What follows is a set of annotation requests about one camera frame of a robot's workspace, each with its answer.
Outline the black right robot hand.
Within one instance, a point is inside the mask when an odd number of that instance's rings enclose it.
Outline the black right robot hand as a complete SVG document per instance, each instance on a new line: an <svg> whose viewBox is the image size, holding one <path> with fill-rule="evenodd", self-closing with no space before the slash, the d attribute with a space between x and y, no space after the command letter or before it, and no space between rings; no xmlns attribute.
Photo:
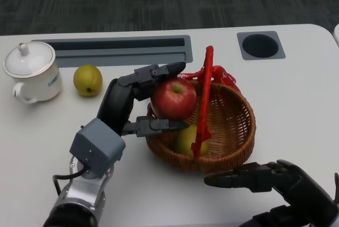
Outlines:
<svg viewBox="0 0 339 227"><path fill-rule="evenodd" d="M286 160L257 162L204 178L208 186L277 191L288 205L255 215L243 226L338 226L338 196L331 198L303 169Z"/></svg>

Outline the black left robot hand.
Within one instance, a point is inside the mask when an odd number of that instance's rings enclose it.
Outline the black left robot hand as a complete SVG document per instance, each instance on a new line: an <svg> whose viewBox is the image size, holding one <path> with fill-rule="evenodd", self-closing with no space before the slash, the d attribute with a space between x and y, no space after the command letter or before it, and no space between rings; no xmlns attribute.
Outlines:
<svg viewBox="0 0 339 227"><path fill-rule="evenodd" d="M129 121L134 100L150 98L157 86L176 78L185 67L185 62L149 65L135 69L133 74L114 79L106 90L96 117L120 136L135 134L137 137L149 137L187 128L188 124L182 121L150 116L139 116L134 123Z"/></svg>

